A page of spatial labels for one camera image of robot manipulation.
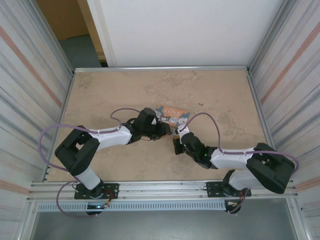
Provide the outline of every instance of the tan work surface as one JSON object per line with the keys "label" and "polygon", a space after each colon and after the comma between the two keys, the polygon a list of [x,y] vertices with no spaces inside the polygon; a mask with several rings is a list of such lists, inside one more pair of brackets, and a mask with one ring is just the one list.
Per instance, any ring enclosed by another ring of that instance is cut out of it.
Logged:
{"label": "tan work surface", "polygon": [[[243,70],[80,72],[75,76],[63,123],[106,129],[118,124],[110,119],[116,109],[156,109],[158,105],[190,111],[191,117],[199,112],[211,114],[225,149],[246,149],[265,142]],[[114,116],[126,122],[137,112],[124,110]],[[206,146],[217,146],[217,131],[209,117],[195,118],[189,130]],[[70,131],[61,129],[58,144]],[[62,166],[56,158],[53,163]],[[228,171],[204,169],[186,154],[175,155],[171,136],[102,149],[91,167],[104,181],[214,180],[222,179]],[[72,179],[55,168],[48,176],[49,181]]]}

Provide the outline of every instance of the striped wall panel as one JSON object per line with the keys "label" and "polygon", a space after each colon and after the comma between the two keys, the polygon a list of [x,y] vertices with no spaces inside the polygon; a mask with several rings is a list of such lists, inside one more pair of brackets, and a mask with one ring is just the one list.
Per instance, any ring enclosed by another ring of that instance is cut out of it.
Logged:
{"label": "striped wall panel", "polygon": [[[59,121],[72,78],[39,14],[34,1],[0,1],[1,240],[15,238],[30,184],[42,180],[38,137]],[[43,139],[45,154],[53,134]]]}
{"label": "striped wall panel", "polygon": [[294,1],[251,69],[276,148],[298,157],[293,180],[320,239],[320,1]]}

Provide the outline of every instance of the white panel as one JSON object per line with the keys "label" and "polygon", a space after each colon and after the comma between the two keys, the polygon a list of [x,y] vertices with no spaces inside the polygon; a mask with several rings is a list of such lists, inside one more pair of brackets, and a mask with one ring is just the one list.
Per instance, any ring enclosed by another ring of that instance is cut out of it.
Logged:
{"label": "white panel", "polygon": [[111,67],[247,65],[283,0],[88,0]]}

